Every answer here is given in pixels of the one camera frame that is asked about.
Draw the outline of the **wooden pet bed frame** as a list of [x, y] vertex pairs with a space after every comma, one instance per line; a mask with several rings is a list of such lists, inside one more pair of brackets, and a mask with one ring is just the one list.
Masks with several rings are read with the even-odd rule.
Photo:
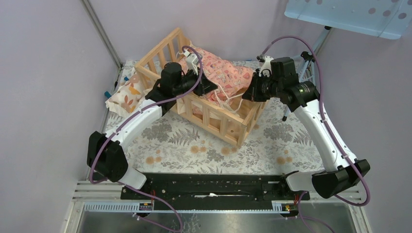
[[[191, 42], [180, 28], [175, 28], [160, 43], [135, 64], [135, 70], [145, 88], [150, 88], [160, 78], [161, 70], [167, 62], [182, 59], [182, 46]], [[254, 128], [266, 103], [250, 102], [241, 98], [244, 90], [239, 89], [231, 101], [234, 112], [221, 108], [204, 97], [188, 94], [177, 101], [171, 111], [193, 124], [240, 148]]]

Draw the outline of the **pink patterned bed cushion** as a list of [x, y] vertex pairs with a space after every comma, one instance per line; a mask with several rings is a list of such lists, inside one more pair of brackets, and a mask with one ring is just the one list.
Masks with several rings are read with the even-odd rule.
[[254, 71], [249, 67], [237, 66], [202, 48], [194, 49], [202, 56], [205, 76], [218, 87], [206, 94], [204, 99], [236, 113], [241, 104], [235, 106], [233, 101], [241, 97], [249, 87]]

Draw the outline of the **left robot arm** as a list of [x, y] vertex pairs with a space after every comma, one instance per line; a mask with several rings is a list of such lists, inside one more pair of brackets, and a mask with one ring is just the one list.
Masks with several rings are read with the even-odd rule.
[[89, 137], [86, 163], [91, 171], [109, 180], [132, 188], [140, 200], [149, 197], [151, 187], [146, 176], [128, 164], [125, 152], [132, 141], [156, 120], [163, 117], [178, 99], [189, 93], [204, 95], [216, 85], [208, 81], [203, 72], [202, 56], [190, 46], [183, 46], [188, 70], [178, 62], [164, 65], [161, 77], [145, 96], [140, 106], [113, 129], [104, 133], [95, 131]]

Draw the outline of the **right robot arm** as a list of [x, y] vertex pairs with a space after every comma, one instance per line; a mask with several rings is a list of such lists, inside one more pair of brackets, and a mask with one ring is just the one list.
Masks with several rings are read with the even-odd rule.
[[298, 191], [315, 191], [328, 199], [356, 186], [370, 170], [370, 165], [365, 159], [359, 160], [339, 136], [326, 116], [316, 86], [310, 81], [299, 80], [294, 60], [290, 57], [274, 59], [260, 55], [257, 59], [262, 65], [253, 73], [242, 99], [265, 102], [279, 98], [304, 125], [324, 168], [285, 175], [278, 188], [279, 195], [291, 200]]

